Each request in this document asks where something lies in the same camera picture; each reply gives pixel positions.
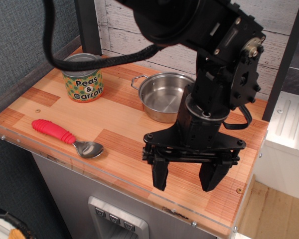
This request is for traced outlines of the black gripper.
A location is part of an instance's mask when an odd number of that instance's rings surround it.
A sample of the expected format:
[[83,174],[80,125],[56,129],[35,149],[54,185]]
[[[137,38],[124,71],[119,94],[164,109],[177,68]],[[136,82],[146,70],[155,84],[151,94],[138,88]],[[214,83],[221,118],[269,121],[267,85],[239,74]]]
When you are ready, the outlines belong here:
[[214,190],[246,147],[243,140],[219,131],[222,125],[232,130],[245,129],[246,124],[227,124],[227,107],[212,114],[204,112],[194,101],[192,91],[192,85],[185,87],[176,122],[171,127],[144,136],[142,157],[152,165],[153,186],[161,191],[166,188],[169,162],[202,163],[202,189]]

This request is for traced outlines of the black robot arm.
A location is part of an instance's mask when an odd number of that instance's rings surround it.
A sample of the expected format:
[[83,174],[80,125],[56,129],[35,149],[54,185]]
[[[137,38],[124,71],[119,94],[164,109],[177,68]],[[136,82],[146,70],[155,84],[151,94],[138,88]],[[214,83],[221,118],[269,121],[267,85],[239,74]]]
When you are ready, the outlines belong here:
[[213,190],[239,161],[243,140],[223,134],[252,121],[246,104],[260,90],[257,66],[265,35],[228,0],[125,0],[143,36],[159,47],[197,52],[196,80],[186,86],[173,126],[144,136],[143,159],[164,190],[170,162],[200,163],[202,189]]

